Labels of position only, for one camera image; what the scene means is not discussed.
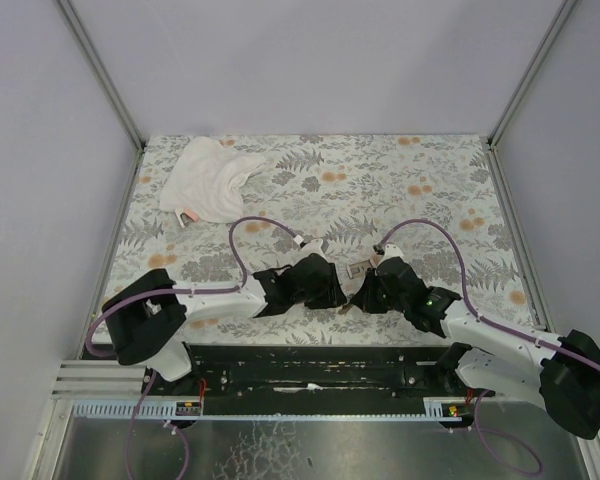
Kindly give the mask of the beige brown stapler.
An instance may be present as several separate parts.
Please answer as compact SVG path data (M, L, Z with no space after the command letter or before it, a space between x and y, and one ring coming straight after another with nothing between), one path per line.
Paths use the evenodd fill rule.
M340 315L348 313L353 308L351 299L360 290L367 271L372 267L372 262L367 259L349 264L341 271L341 274L343 275L341 279L341 288L347 297L347 302L339 309L338 313Z

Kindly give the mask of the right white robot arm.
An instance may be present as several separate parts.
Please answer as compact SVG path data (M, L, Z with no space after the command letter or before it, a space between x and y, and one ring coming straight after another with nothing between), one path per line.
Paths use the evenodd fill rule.
M579 438L597 436L600 349L590 336L479 316L460 294L426 285L400 257L369 269L350 302L369 314L398 312L416 329L448 340L436 368L465 387L532 404Z

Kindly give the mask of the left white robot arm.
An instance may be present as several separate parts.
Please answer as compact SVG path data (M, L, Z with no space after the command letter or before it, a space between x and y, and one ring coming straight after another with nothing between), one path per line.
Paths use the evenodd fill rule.
M296 305L323 310L346 302L335 265L310 253L294 265L249 274L243 286L177 286L166 270L155 269L106 303L103 315L120 365L144 365L175 382L193 371L188 348L176 339L187 322L271 317Z

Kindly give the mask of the floral patterned table mat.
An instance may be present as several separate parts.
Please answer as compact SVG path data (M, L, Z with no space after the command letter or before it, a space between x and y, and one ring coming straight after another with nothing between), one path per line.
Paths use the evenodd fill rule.
M482 142L474 135L224 136L271 167L242 187L236 230L198 222L182 229L159 195L186 136L154 136L145 148L123 220L105 299L153 268L176 280L236 282L294 261L293 235L321 238L341 271L367 260L383 238L426 283L467 290L477 310L521 325L535 321Z

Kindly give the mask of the white cloth towel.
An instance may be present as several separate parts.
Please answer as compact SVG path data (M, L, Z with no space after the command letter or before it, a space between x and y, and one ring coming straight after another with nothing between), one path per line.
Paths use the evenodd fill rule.
M243 216L240 189L270 167L260 153L244 153L216 139L196 137L171 170L159 195L159 208L194 221L232 223Z

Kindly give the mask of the aluminium cross rail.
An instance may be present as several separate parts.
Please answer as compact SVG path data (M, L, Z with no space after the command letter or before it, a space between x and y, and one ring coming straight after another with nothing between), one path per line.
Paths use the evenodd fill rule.
M112 360L66 360L60 365L51 397L54 399L117 399L137 397L145 368L125 367Z

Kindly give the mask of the right aluminium frame post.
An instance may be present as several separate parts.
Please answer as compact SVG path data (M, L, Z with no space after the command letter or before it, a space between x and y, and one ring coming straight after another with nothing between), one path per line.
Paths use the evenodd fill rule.
M504 111L500 115L491 133L486 137L486 144L494 151L498 143L504 137L510 123L513 121L517 111L526 98L536 77L551 54L554 45L561 36L563 30L569 23L575 10L581 4L580 0L564 0L561 2L556 14L552 18L546 32L535 49L531 60L524 70L523 75L516 84L512 96L507 102Z

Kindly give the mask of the aluminium frame post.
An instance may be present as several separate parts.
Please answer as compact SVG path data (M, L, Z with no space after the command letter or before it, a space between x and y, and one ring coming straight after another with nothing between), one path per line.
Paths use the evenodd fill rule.
M569 23L575 10L581 4L580 0L564 0L561 2L556 14L552 18L546 32L535 49L531 60L524 70L523 75L516 84L512 96L507 102L504 111L500 115L491 133L486 137L486 144L494 151L498 143L504 137L510 123L513 121L517 111L526 98L536 77L551 54L554 45L561 36L563 30Z
M54 4L131 145L136 150L142 150L145 145L143 136L103 63L75 5L69 0L55 0Z

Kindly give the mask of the left aluminium frame post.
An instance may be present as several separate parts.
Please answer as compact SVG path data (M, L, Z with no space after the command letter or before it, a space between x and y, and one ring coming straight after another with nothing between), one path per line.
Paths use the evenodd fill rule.
M75 5L69 0L55 0L54 4L131 145L136 150L142 150L145 145L143 136L103 63Z

